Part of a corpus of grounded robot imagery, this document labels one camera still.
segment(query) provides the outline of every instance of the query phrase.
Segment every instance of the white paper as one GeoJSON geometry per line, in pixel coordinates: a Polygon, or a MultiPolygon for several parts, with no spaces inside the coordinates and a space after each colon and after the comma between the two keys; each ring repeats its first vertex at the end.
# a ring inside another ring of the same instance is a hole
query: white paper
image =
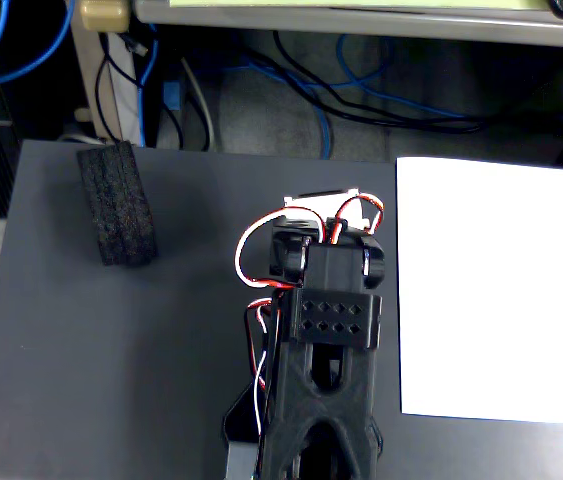
{"type": "Polygon", "coordinates": [[[563,423],[563,170],[397,161],[403,413],[563,423]]]}

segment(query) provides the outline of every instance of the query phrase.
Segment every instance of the black cable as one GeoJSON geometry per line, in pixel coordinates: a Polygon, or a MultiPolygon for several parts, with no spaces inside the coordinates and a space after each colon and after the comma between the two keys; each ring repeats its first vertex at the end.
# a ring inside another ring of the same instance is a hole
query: black cable
{"type": "MultiPolygon", "coordinates": [[[[311,72],[310,70],[308,70],[307,68],[305,68],[303,65],[301,65],[299,62],[297,62],[296,60],[294,60],[289,53],[285,50],[283,44],[281,43],[281,39],[279,37],[279,33],[277,31],[273,32],[273,36],[274,36],[274,40],[275,40],[275,44],[277,46],[277,49],[279,50],[279,52],[281,53],[281,55],[283,55],[283,57],[297,70],[299,70],[301,73],[303,73],[304,75],[308,76],[309,78],[311,78],[312,80],[314,80],[315,82],[317,82],[318,84],[320,84],[323,88],[325,88],[328,93],[330,93],[335,100],[337,100],[339,103],[341,103],[342,105],[351,107],[351,108],[357,108],[357,109],[361,109],[361,110],[365,110],[371,113],[376,113],[376,114],[380,114],[383,115],[385,117],[388,118],[392,118],[395,119],[395,121],[389,121],[389,120],[383,120],[383,119],[377,119],[377,118],[372,118],[372,117],[364,117],[364,116],[360,116],[360,115],[355,115],[355,114],[350,114],[348,112],[342,111],[342,110],[338,110],[336,108],[333,108],[327,104],[324,104],[323,102],[321,102],[319,99],[315,99],[312,98],[310,95],[307,95],[304,90],[302,88],[300,88],[296,81],[293,81],[291,77],[291,75],[288,73],[288,71],[286,69],[284,69],[283,67],[281,67],[278,63],[276,63],[274,60],[272,60],[271,58],[256,52],[255,50],[252,50],[248,47],[244,47],[241,46],[241,50],[244,50],[246,52],[246,54],[248,54],[249,56],[257,59],[258,61],[272,67],[279,75],[281,75],[284,80],[286,80],[286,82],[288,83],[288,85],[295,90],[295,92],[297,94],[299,94],[302,98],[304,98],[306,101],[308,101],[309,103],[311,103],[312,105],[321,108],[322,110],[331,113],[335,116],[344,118],[346,120],[350,120],[350,121],[354,121],[357,123],[364,123],[364,124],[369,124],[369,125],[377,125],[377,126],[383,126],[383,127],[392,127],[392,128],[404,128],[404,129],[410,129],[410,130],[421,130],[421,131],[428,131],[428,132],[437,132],[437,133],[450,133],[450,134],[467,134],[467,133],[475,133],[475,132],[479,132],[482,131],[496,123],[502,122],[506,119],[510,119],[511,118],[511,113],[517,109],[519,107],[519,105],[521,105],[524,101],[526,101],[535,91],[537,91],[538,88],[540,88],[541,86],[545,85],[545,83],[547,82],[547,80],[545,80],[545,77],[552,77],[552,71],[553,69],[549,69],[546,72],[546,75],[542,75],[542,77],[544,78],[543,81],[537,83],[535,86],[533,86],[532,89],[528,90],[528,91],[524,91],[522,92],[520,95],[517,96],[517,98],[511,102],[509,102],[508,104],[506,104],[498,113],[495,113],[493,115],[490,116],[466,116],[466,117],[461,117],[461,118],[430,118],[430,119],[414,119],[414,118],[408,118],[408,117],[403,117],[400,115],[395,115],[392,114],[390,112],[387,112],[385,110],[381,110],[381,109],[376,109],[374,107],[368,107],[366,105],[363,104],[357,104],[354,102],[349,102],[345,99],[343,99],[327,82],[323,81],[321,78],[319,78],[316,74],[314,74],[313,72],[311,72]],[[439,124],[447,124],[447,123],[468,123],[468,124],[472,124],[472,125],[466,125],[466,126],[443,126],[443,125],[439,125],[439,124]]],[[[519,117],[519,120],[523,121],[523,115],[519,117]]],[[[557,120],[554,119],[550,119],[551,122],[558,122],[557,120]]]]}
{"type": "Polygon", "coordinates": [[[101,123],[103,124],[103,128],[105,128],[105,131],[108,133],[108,136],[110,137],[110,139],[112,139],[112,141],[114,141],[114,143],[119,143],[120,140],[117,137],[114,136],[114,134],[112,133],[112,130],[110,130],[110,126],[108,125],[108,122],[105,121],[105,117],[103,116],[103,108],[101,108],[101,92],[100,92],[101,77],[103,75],[103,69],[105,68],[107,63],[108,63],[108,60],[104,56],[103,59],[101,60],[101,65],[99,66],[99,71],[97,72],[97,79],[94,82],[94,99],[95,99],[96,104],[97,104],[97,111],[99,112],[99,118],[101,119],[101,123]]]}
{"type": "Polygon", "coordinates": [[[343,106],[355,108],[357,110],[363,110],[363,111],[366,111],[366,112],[369,112],[369,113],[376,113],[376,114],[384,116],[386,118],[392,118],[394,120],[398,120],[398,121],[401,121],[401,122],[407,122],[407,123],[414,122],[414,123],[421,123],[421,124],[429,124],[429,123],[437,123],[441,120],[449,121],[449,122],[471,122],[471,121],[473,121],[473,119],[470,118],[470,117],[431,118],[431,119],[417,119],[417,118],[411,118],[411,117],[404,117],[402,115],[397,115],[397,114],[389,112],[387,110],[375,108],[375,107],[372,107],[372,106],[369,106],[369,105],[365,105],[363,103],[350,102],[350,101],[344,99],[341,95],[339,95],[336,92],[336,90],[334,88],[332,88],[332,86],[330,84],[325,82],[323,79],[321,79],[315,73],[311,72],[310,70],[305,68],[303,65],[301,65],[299,62],[297,62],[294,58],[292,58],[290,56],[290,54],[288,53],[288,51],[283,46],[283,43],[281,43],[281,37],[279,36],[278,31],[275,30],[274,32],[272,32],[272,35],[274,37],[274,43],[277,47],[277,50],[279,50],[279,53],[281,53],[281,55],[283,55],[283,58],[285,58],[285,60],[290,65],[292,65],[294,68],[296,68],[299,72],[301,72],[304,75],[306,75],[307,77],[311,78],[313,81],[315,81],[316,83],[321,85],[324,89],[326,89],[326,91],[330,95],[332,95],[334,97],[334,99],[343,106]]]}
{"type": "MultiPolygon", "coordinates": [[[[104,59],[107,62],[109,62],[110,65],[112,65],[112,68],[114,68],[117,72],[119,72],[119,75],[125,78],[128,82],[132,83],[135,87],[144,88],[144,86],[141,85],[141,82],[137,81],[136,79],[132,78],[130,75],[125,73],[121,69],[121,67],[119,67],[119,65],[117,65],[117,63],[114,61],[114,59],[110,55],[110,46],[108,44],[108,38],[105,33],[99,34],[99,43],[101,44],[101,49],[103,50],[104,59]]],[[[174,124],[174,128],[176,128],[177,130],[177,136],[179,137],[179,148],[183,150],[183,129],[181,128],[179,121],[172,113],[172,110],[168,108],[168,106],[163,101],[163,99],[161,99],[161,108],[165,110],[165,113],[168,115],[168,117],[170,117],[170,120],[174,124]]]]}
{"type": "Polygon", "coordinates": [[[274,60],[272,60],[270,57],[263,55],[262,53],[259,53],[256,50],[252,50],[251,48],[245,46],[240,46],[240,49],[248,56],[255,59],[256,61],[272,67],[281,77],[283,77],[283,79],[290,86],[290,88],[292,88],[304,100],[314,105],[315,107],[320,108],[324,112],[328,112],[332,115],[343,118],[345,120],[350,120],[357,123],[363,123],[366,125],[376,125],[379,127],[404,128],[409,130],[422,130],[422,131],[436,132],[436,133],[455,133],[455,134],[473,133],[483,128],[482,125],[476,125],[470,127],[443,127],[440,125],[406,123],[406,122],[382,120],[380,118],[363,117],[353,113],[344,112],[342,110],[338,110],[330,105],[323,103],[319,99],[313,98],[310,94],[305,92],[303,88],[301,88],[297,84],[297,82],[292,78],[292,76],[288,73],[288,71],[285,68],[283,68],[274,60]]]}
{"type": "Polygon", "coordinates": [[[199,105],[199,102],[197,102],[197,99],[194,98],[193,95],[186,93],[185,98],[190,102],[192,108],[194,108],[194,111],[197,112],[197,115],[199,116],[201,123],[203,123],[203,130],[205,131],[205,143],[203,144],[202,151],[207,152],[208,149],[210,148],[210,128],[208,127],[208,120],[205,118],[205,115],[203,115],[201,106],[199,105]]]}

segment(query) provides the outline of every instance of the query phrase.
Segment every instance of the gray table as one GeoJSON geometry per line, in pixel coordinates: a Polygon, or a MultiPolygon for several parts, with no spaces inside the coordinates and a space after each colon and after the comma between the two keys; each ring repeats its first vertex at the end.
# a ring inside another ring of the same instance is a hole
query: gray table
{"type": "MultiPolygon", "coordinates": [[[[223,478],[221,419],[250,380],[241,315],[262,293],[234,274],[236,242],[284,195],[349,186],[387,204],[378,479],[563,479],[563,425],[400,413],[393,165],[137,150],[161,257],[128,269],[100,264],[79,148],[21,155],[0,260],[0,479],[223,478]]],[[[268,244],[252,238],[248,271],[268,244]]]]}

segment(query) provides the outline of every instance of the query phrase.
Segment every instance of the white cable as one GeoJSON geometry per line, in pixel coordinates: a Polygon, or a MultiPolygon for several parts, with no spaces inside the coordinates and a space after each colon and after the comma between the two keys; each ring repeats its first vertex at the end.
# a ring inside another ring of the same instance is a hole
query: white cable
{"type": "Polygon", "coordinates": [[[203,115],[205,116],[205,121],[208,124],[208,149],[210,151],[214,150],[215,142],[214,142],[214,125],[212,124],[212,117],[210,117],[210,110],[208,109],[208,104],[205,101],[205,96],[201,91],[201,87],[199,86],[199,82],[197,81],[197,77],[194,76],[194,72],[190,68],[188,61],[185,58],[181,59],[181,65],[183,65],[183,69],[185,70],[185,74],[188,76],[190,83],[192,84],[192,89],[199,100],[199,105],[201,106],[201,110],[203,111],[203,115]]]}
{"type": "Polygon", "coordinates": [[[80,133],[64,133],[57,138],[57,142],[62,142],[64,140],[74,140],[75,142],[87,143],[89,145],[105,145],[105,143],[97,138],[88,137],[80,133]]]}
{"type": "Polygon", "coordinates": [[[263,330],[263,333],[266,334],[266,333],[268,333],[268,329],[265,326],[265,320],[263,320],[263,315],[261,314],[262,308],[263,308],[263,305],[260,305],[257,308],[257,320],[259,321],[259,324],[261,325],[261,329],[263,330]]]}
{"type": "Polygon", "coordinates": [[[252,287],[252,288],[265,288],[265,287],[268,287],[268,286],[274,286],[272,284],[274,282],[271,283],[269,281],[261,281],[261,280],[254,280],[254,279],[251,280],[243,274],[243,271],[241,270],[241,252],[243,251],[243,247],[245,245],[246,240],[259,227],[265,225],[266,223],[268,223],[271,220],[274,220],[275,218],[279,218],[279,217],[284,216],[287,211],[295,210],[295,209],[305,210],[306,212],[310,212],[312,214],[312,216],[316,220],[318,227],[319,227],[319,243],[323,242],[323,237],[325,236],[325,232],[324,232],[324,229],[323,229],[323,219],[316,212],[313,212],[312,210],[309,210],[309,209],[303,208],[303,207],[285,207],[285,208],[281,208],[279,210],[276,210],[274,212],[268,213],[266,216],[260,218],[259,220],[254,222],[252,225],[250,225],[246,229],[246,231],[243,232],[243,235],[241,235],[241,238],[239,239],[239,243],[237,244],[236,252],[234,253],[234,269],[236,270],[237,275],[239,276],[241,281],[243,281],[243,283],[245,283],[247,286],[252,287]]]}
{"type": "Polygon", "coordinates": [[[254,377],[254,388],[252,391],[254,392],[254,416],[257,419],[257,431],[259,432],[259,436],[261,436],[261,418],[259,417],[259,389],[257,388],[259,384],[259,377],[261,376],[261,369],[263,368],[263,363],[265,362],[265,357],[268,352],[263,352],[261,355],[261,360],[259,361],[259,368],[257,368],[257,374],[254,377]]]}

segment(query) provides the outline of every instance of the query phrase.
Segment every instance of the blue cable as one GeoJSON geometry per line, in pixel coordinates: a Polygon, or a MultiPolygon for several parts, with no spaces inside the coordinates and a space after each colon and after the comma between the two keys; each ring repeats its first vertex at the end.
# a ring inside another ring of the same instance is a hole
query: blue cable
{"type": "MultiPolygon", "coordinates": [[[[153,24],[150,24],[150,30],[154,33],[157,31],[157,27],[153,24]]],[[[150,74],[154,69],[154,64],[157,62],[157,54],[159,53],[159,41],[154,38],[152,41],[152,56],[150,57],[150,62],[148,66],[145,67],[145,71],[143,72],[143,76],[141,77],[140,86],[137,87],[137,110],[139,111],[139,132],[141,135],[141,146],[145,147],[145,118],[143,114],[143,89],[150,78],[150,74]]]]}
{"type": "MultiPolygon", "coordinates": [[[[277,75],[276,73],[274,73],[271,70],[268,70],[268,68],[266,68],[266,67],[262,67],[262,66],[257,65],[254,62],[250,62],[250,64],[248,65],[248,68],[250,68],[251,70],[254,70],[256,72],[262,73],[266,77],[269,77],[273,80],[276,80],[277,82],[280,82],[280,83],[287,85],[287,82],[285,81],[285,79],[283,77],[277,75]]],[[[314,93],[314,91],[308,86],[308,84],[304,83],[296,75],[293,75],[289,72],[288,72],[288,75],[290,75],[292,77],[292,79],[295,82],[297,82],[297,85],[299,85],[301,88],[303,88],[303,90],[305,90],[307,93],[312,95],[314,98],[317,98],[316,93],[314,93]]],[[[317,114],[317,118],[319,119],[319,124],[321,125],[321,134],[323,136],[323,151],[321,153],[321,159],[327,160],[328,158],[330,158],[330,149],[331,149],[331,143],[332,143],[332,141],[330,139],[330,125],[328,124],[328,119],[326,118],[325,113],[323,113],[323,110],[321,110],[318,107],[314,107],[314,111],[317,114]]]]}
{"type": "MultiPolygon", "coordinates": [[[[0,76],[0,84],[10,82],[15,80],[23,75],[30,73],[32,70],[37,68],[43,62],[45,62],[52,54],[59,48],[63,39],[67,35],[68,31],[70,30],[70,20],[72,20],[72,14],[74,13],[74,9],[76,7],[77,0],[70,0],[70,5],[68,6],[68,11],[65,16],[65,21],[63,22],[63,27],[61,27],[61,31],[57,35],[57,38],[54,40],[54,43],[48,48],[43,55],[39,58],[34,60],[33,62],[29,63],[28,65],[16,70],[14,72],[8,73],[6,75],[0,76]]],[[[6,23],[8,21],[8,10],[10,8],[10,0],[1,0],[1,11],[0,11],[0,40],[3,36],[3,31],[5,30],[6,23]]]]}
{"type": "Polygon", "coordinates": [[[437,115],[443,115],[445,117],[451,117],[451,118],[465,117],[465,115],[460,113],[454,113],[447,110],[441,110],[439,108],[429,107],[427,105],[423,105],[421,103],[415,102],[413,100],[408,100],[403,97],[398,97],[396,95],[388,95],[387,93],[378,92],[366,86],[364,82],[367,81],[367,77],[357,78],[356,75],[352,72],[352,70],[350,70],[350,67],[348,67],[348,64],[345,62],[345,58],[343,57],[343,42],[345,41],[346,37],[347,35],[343,34],[339,37],[339,40],[337,40],[337,60],[339,61],[339,65],[345,72],[346,76],[350,79],[350,82],[352,84],[354,84],[355,86],[359,87],[361,90],[366,92],[367,94],[372,95],[374,97],[382,98],[385,100],[391,100],[393,102],[401,103],[403,105],[407,105],[409,107],[416,108],[418,110],[423,110],[424,112],[434,113],[437,115]]]}

